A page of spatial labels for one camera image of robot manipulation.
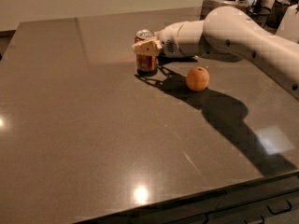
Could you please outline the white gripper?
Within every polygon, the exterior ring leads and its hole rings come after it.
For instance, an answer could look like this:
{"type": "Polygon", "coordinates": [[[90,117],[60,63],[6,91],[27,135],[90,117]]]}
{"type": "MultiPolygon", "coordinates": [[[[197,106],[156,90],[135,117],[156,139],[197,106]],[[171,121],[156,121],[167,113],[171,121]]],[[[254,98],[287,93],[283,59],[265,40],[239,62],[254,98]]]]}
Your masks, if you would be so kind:
{"type": "Polygon", "coordinates": [[[134,53],[151,57],[156,57],[162,53],[165,57],[182,58],[184,54],[178,44],[178,35],[184,24],[185,21],[170,24],[155,32],[158,39],[148,39],[134,43],[132,45],[134,53]]]}

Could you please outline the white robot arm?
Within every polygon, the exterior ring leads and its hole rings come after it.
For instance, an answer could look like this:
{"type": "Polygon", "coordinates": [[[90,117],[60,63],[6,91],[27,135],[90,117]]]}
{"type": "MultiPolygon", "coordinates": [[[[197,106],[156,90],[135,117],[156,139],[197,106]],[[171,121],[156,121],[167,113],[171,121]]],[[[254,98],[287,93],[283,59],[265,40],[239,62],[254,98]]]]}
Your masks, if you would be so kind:
{"type": "Polygon", "coordinates": [[[250,61],[299,98],[299,44],[273,35],[235,7],[217,7],[201,21],[173,23],[132,45],[134,53],[169,58],[228,54],[250,61]]]}

